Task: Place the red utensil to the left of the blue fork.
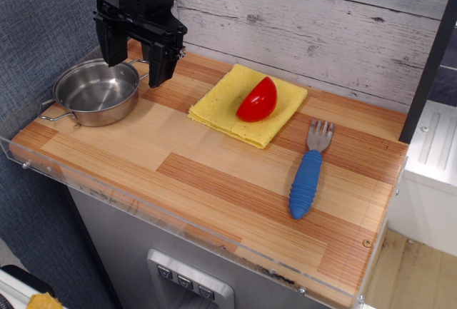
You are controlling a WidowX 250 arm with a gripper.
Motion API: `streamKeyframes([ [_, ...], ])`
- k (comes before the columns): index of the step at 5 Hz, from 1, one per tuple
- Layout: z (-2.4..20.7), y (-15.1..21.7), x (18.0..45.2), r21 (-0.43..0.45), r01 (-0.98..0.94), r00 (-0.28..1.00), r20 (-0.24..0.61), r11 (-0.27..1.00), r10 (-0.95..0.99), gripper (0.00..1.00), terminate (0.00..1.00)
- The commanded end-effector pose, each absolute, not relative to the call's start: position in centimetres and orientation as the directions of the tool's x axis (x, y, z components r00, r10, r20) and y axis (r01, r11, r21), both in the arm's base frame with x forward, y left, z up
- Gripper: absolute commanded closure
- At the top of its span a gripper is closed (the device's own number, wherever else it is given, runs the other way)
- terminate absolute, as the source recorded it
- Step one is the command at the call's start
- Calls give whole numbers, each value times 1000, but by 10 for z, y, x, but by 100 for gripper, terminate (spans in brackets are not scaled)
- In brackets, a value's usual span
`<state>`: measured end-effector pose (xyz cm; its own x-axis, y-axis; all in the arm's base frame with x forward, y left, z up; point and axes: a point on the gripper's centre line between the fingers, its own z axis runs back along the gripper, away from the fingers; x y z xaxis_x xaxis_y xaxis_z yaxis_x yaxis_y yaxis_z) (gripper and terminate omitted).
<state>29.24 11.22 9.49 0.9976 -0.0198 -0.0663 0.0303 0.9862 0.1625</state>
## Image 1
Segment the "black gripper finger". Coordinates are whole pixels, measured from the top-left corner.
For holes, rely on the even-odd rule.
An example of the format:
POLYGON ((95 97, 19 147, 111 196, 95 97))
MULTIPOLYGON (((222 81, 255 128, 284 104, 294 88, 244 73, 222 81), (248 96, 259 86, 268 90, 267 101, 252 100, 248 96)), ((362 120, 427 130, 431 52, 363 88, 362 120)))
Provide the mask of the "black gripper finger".
POLYGON ((181 57, 181 44, 177 41, 142 43, 144 61, 149 64, 149 87, 157 88, 173 77, 181 57))
POLYGON ((104 61, 109 67, 123 62, 128 57, 127 35, 111 22, 95 18, 96 32, 104 61))

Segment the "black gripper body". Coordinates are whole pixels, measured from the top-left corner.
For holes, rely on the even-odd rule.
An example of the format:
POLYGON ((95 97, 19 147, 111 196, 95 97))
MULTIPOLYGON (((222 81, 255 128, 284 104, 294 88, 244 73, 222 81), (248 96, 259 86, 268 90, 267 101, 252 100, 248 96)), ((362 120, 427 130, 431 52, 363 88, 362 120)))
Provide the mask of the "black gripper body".
POLYGON ((174 0, 96 0, 96 17, 141 43, 177 41, 184 52, 187 28, 171 13, 174 0))

